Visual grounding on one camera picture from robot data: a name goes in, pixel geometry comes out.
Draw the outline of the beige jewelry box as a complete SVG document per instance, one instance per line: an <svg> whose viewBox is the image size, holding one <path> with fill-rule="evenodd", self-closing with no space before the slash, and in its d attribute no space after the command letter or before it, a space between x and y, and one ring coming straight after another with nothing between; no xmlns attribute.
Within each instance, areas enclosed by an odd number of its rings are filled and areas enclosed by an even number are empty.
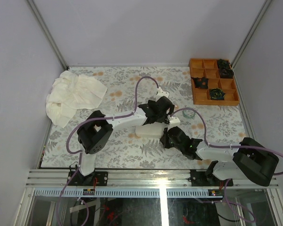
<svg viewBox="0 0 283 226"><path fill-rule="evenodd" d="M152 124L136 126L135 134L138 137L160 139L163 136L164 129L164 123L155 122Z"/></svg>

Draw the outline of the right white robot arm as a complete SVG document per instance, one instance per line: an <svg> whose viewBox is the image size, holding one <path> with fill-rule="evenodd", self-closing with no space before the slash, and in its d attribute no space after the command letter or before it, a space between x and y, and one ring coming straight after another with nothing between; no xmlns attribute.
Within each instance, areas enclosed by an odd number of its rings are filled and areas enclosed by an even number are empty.
<svg viewBox="0 0 283 226"><path fill-rule="evenodd" d="M231 148L216 148L203 139L190 138L179 127L164 129L160 142L166 149L175 148L191 160L211 160L206 182L216 186L228 179L248 179L259 186L269 186L279 158L270 152L258 150L258 142L246 137Z"/></svg>

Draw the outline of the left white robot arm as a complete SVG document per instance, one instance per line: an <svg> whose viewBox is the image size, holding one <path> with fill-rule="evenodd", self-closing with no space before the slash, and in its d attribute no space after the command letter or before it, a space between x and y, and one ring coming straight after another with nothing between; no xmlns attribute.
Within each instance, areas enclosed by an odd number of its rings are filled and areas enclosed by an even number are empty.
<svg viewBox="0 0 283 226"><path fill-rule="evenodd" d="M174 108L175 105L167 97L160 97L156 101L149 100L145 104L138 105L133 112L125 115L104 115L101 111L93 112L77 130L78 142L83 148L77 180L84 186L93 182L96 153L105 147L114 131L154 123L168 125Z"/></svg>

